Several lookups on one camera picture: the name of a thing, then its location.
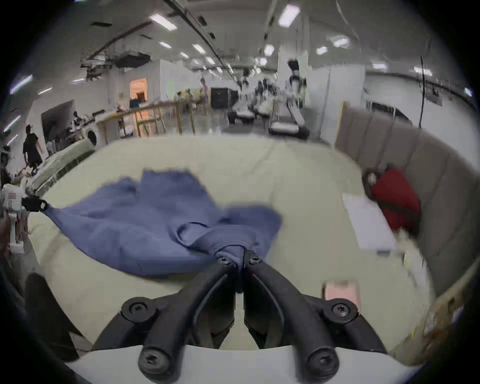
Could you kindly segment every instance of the blue cloth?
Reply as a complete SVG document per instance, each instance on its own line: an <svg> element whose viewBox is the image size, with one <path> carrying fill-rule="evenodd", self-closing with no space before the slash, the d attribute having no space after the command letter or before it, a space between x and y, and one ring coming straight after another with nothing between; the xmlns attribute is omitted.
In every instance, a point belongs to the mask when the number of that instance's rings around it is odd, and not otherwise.
<svg viewBox="0 0 480 384"><path fill-rule="evenodd" d="M145 171L45 214L86 255L140 276L192 272L222 256L242 266L244 249L264 258L281 223L262 205L219 209L185 171Z"/></svg>

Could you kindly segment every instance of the white paper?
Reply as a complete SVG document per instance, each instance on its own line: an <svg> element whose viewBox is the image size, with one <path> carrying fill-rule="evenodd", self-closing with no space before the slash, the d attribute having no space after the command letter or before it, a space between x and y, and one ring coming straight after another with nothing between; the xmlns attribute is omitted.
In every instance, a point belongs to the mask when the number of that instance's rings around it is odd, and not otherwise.
<svg viewBox="0 0 480 384"><path fill-rule="evenodd" d="M377 203L366 196L345 193L343 204L360 249L384 252L396 250L395 236Z"/></svg>

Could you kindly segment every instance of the ceiling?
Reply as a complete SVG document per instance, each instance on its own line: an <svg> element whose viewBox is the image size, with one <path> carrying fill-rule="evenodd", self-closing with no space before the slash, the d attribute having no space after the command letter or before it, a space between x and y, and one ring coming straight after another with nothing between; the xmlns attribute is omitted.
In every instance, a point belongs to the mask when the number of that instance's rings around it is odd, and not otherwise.
<svg viewBox="0 0 480 384"><path fill-rule="evenodd" d="M277 19L287 3L286 0L177 0L186 7L192 19L203 16L207 26L198 22L195 26L204 34L213 33L210 39L215 53L225 63L252 65L267 42L275 51L266 67L275 70L278 48L281 44L308 50L309 65L313 68L324 65L362 63L371 70L372 62L384 62L388 72L417 76L414 66L420 65L424 57L425 67L432 71L431 81L441 82L458 89L468 86L454 58L443 42L417 15L405 5L394 0L303 0L290 1L300 6L300 14L289 28L278 25ZM33 100L40 90L53 87L64 88L80 76L82 60L129 29L149 21L153 13L164 16L173 9L162 0L86 0L74 2L67 12L40 39L30 57L19 68L15 82L33 74L34 79L17 93L8 96L4 104L0 124L5 126L15 116L22 118L21 126ZM276 4L271 28L267 27L267 15L272 4ZM105 49L109 56L126 50L149 54L152 60L184 60L185 65L200 68L204 58L192 46L200 44L207 56L215 58L199 34L178 15L169 18L177 30L167 29L152 22L144 28L122 38ZM92 26L92 22L111 24L110 27ZM335 48L330 39L345 36L350 48ZM172 46L166 49L159 45L164 41ZM319 56L316 49L328 47L328 52ZM189 59L183 59L184 52ZM192 60L201 60L196 66Z"/></svg>

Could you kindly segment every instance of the ceiling pipe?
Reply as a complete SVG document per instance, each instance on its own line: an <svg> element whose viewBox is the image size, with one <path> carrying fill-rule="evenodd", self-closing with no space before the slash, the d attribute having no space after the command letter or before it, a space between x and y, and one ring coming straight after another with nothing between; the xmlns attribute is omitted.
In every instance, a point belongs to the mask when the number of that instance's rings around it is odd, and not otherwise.
<svg viewBox="0 0 480 384"><path fill-rule="evenodd" d="M96 55L98 55L100 52L103 52L104 50L106 50L109 46L111 46L113 43L116 43L117 41L119 41L120 39L123 39L127 36L130 36L131 34L139 31L140 29L142 28L145 28L146 26L150 25L152 23L151 20L149 21L146 21L144 23L141 23L141 24L138 24L137 26L133 27L133 28L130 28L128 31L126 32L123 32L122 34L114 37L113 39L109 40L105 45L103 45L101 48L97 49L94 53L92 53L88 59L89 60L93 60L95 58Z"/></svg>
<svg viewBox="0 0 480 384"><path fill-rule="evenodd" d="M217 53L216 49L213 46L213 42L210 40L210 38L204 34L201 29L202 27L200 26L200 23L198 22L197 18L189 12L185 7L180 5L177 1L175 0L163 0L165 4L167 4L173 11L175 11L179 17L181 17L201 38L202 40L208 45L210 50L213 52L217 60L220 62L220 64L223 66L223 68L228 68L223 59L220 57L220 55ZM233 80L233 75L227 71L230 77Z"/></svg>
<svg viewBox="0 0 480 384"><path fill-rule="evenodd" d="M277 3L278 3L278 0L272 0L272 2L270 3L270 7L268 8L268 11L267 11L267 17L265 18L264 35L262 36L262 46L258 48L258 51L262 52L262 56L263 56L264 46L268 42L268 34L270 33L270 30L272 29L272 25L275 21L275 8Z"/></svg>

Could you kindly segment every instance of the red pillow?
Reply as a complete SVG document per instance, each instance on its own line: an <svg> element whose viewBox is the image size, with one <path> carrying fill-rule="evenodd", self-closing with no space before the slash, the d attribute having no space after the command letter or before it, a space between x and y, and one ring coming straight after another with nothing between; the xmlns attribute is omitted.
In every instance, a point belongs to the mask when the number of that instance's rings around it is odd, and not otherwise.
<svg viewBox="0 0 480 384"><path fill-rule="evenodd" d="M397 207L406 208L409 211L420 214L420 201L405 178L404 174L395 168L389 168L372 186L372 196L376 200L394 204ZM415 223L399 212L394 212L383 207L382 212L392 230L404 228L407 231L414 229Z"/></svg>

